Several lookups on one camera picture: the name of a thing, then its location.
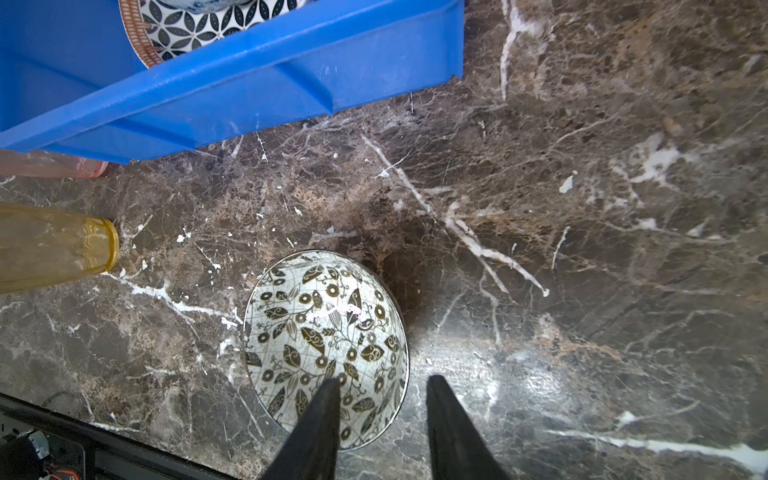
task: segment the flower pattern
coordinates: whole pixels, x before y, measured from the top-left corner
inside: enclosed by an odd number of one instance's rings
[[[189,13],[160,0],[137,0],[147,37],[164,61],[304,5],[306,0],[250,0],[213,13]]]
[[[365,267],[333,252],[295,253],[265,272],[245,318],[251,382],[285,430],[334,376],[342,450],[371,442],[392,422],[408,382],[405,331],[386,288]]]

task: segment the floral bowl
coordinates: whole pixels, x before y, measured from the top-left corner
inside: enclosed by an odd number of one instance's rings
[[[395,300],[363,265],[325,250],[289,255],[262,275],[245,321],[251,382],[284,430],[332,377],[341,383],[341,450],[392,423],[408,383],[406,334]]]

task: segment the patterned plate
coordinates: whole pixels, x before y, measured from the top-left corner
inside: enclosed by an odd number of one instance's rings
[[[379,279],[325,250],[277,262],[253,289],[244,357],[267,413],[290,432],[326,378],[341,382],[340,449],[372,442],[406,394],[408,346]]]
[[[123,26],[148,67],[304,6],[306,0],[250,0],[219,12],[194,14],[160,0],[120,0]]]

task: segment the brown marble surface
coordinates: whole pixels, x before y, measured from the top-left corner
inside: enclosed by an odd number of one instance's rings
[[[472,0],[463,79],[96,180],[0,180],[122,239],[110,275],[0,297],[0,391],[256,478],[285,435],[233,325],[265,267],[326,248],[386,281],[412,354],[339,478],[430,477],[433,373],[511,478],[768,478],[766,12]]]

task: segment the blue container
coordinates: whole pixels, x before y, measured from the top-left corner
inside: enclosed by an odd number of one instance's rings
[[[321,0],[147,70],[118,0],[5,0],[0,148],[126,164],[462,76],[464,0]]]

